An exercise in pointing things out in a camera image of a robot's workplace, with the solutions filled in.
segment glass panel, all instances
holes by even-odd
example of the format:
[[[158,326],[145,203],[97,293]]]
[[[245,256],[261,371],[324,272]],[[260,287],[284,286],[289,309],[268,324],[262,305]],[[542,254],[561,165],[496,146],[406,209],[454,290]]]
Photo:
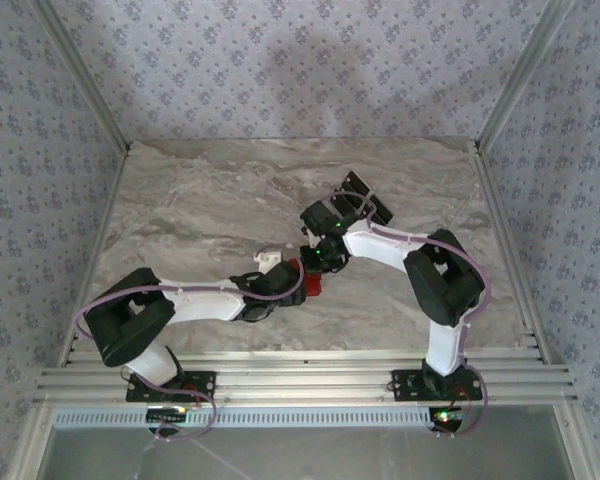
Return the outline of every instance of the glass panel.
[[[550,407],[492,408],[466,437],[424,429],[217,429],[155,442],[145,429],[56,430],[39,480],[573,478]]]

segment black bracket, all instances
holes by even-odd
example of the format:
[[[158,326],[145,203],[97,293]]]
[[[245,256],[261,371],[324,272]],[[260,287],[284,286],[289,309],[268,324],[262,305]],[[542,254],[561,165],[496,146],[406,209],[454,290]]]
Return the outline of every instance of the black bracket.
[[[376,207],[376,213],[371,220],[378,225],[386,226],[393,218],[391,210],[376,195],[372,194],[371,188],[354,171],[350,171],[334,191],[357,193],[367,197],[369,202]],[[314,202],[302,212],[300,219],[305,225],[302,229],[305,234],[307,230],[316,237],[333,233],[333,229],[339,227],[343,219],[352,217],[354,220],[359,220],[366,217],[372,209],[369,203],[363,207],[363,200],[353,195],[335,195],[326,203]]]
[[[178,390],[191,390],[192,392],[205,393],[211,398],[216,390],[216,372],[194,371],[183,372],[178,382],[169,382],[162,385],[165,388]],[[198,403],[206,400],[187,394],[162,393],[145,386],[135,374],[129,378],[127,386],[127,402],[129,403]]]
[[[267,273],[245,273],[241,276],[229,277],[229,280],[235,283],[240,290],[257,293],[258,295],[277,295],[293,287],[298,282],[299,277],[300,273],[293,264],[290,261],[283,260]],[[244,297],[245,307],[234,318],[234,321],[259,322],[267,318],[276,306],[292,307],[302,305],[306,298],[307,285],[304,281],[295,292],[277,301]]]
[[[138,268],[102,296],[159,283],[153,270]],[[144,308],[135,313],[131,303]],[[89,311],[85,319],[103,363],[107,367],[119,367],[144,352],[174,314],[173,303],[162,292],[146,292],[110,300]]]
[[[441,228],[429,238],[464,252],[448,230]],[[480,274],[466,260],[430,244],[410,252],[404,266],[418,305],[439,325],[455,327],[462,315],[478,304],[485,287]],[[440,273],[437,266],[446,266],[445,272]]]
[[[387,389],[396,402],[431,402],[454,400],[482,400],[480,380],[473,371],[460,366],[452,374],[441,377],[426,368],[420,370],[393,370]],[[462,389],[469,396],[458,397]]]

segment wall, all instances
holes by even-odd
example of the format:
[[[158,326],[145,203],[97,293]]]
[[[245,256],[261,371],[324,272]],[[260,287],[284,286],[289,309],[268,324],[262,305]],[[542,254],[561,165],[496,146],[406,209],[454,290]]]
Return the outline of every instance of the wall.
[[[24,0],[0,0],[0,477],[67,330],[118,159]]]
[[[489,152],[600,450],[600,0],[579,0]]]
[[[476,137],[545,2],[54,4],[135,140]]]

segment robotic arm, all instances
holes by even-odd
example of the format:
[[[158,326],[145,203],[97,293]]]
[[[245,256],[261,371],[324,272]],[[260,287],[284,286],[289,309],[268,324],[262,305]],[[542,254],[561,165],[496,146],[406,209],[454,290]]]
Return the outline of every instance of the robotic arm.
[[[126,365],[152,384],[166,385],[181,369],[173,353],[156,339],[164,327],[203,319],[260,321],[277,306],[302,304],[311,277],[338,272],[350,258],[359,257],[408,275],[418,304],[430,319],[425,384],[433,391],[448,389],[464,368],[464,319],[478,304],[483,279],[462,258],[466,254],[451,232],[440,229],[427,237],[387,228],[393,215],[366,185],[366,192],[359,185],[354,189],[350,180],[361,182],[350,172],[339,191],[301,215],[309,245],[300,248],[299,260],[274,255],[273,261],[260,263],[258,272],[216,283],[179,284],[157,278],[149,268],[118,282],[102,296],[116,298],[85,316],[104,364]],[[358,202],[336,201],[342,196]]]

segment gray marble table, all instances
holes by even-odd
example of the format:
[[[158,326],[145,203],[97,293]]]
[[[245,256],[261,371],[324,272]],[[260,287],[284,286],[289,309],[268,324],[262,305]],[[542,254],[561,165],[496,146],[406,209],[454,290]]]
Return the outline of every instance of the gray marble table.
[[[480,186],[460,138],[209,140],[135,143],[90,288],[95,296],[148,265],[176,281],[255,270],[253,252],[306,243],[299,214],[355,170],[395,213],[393,228],[452,230],[493,282],[470,347],[513,347],[523,330]],[[177,351],[425,348],[428,320],[404,274],[353,259],[323,293],[256,323],[169,327]],[[94,350],[84,339],[78,350]]]

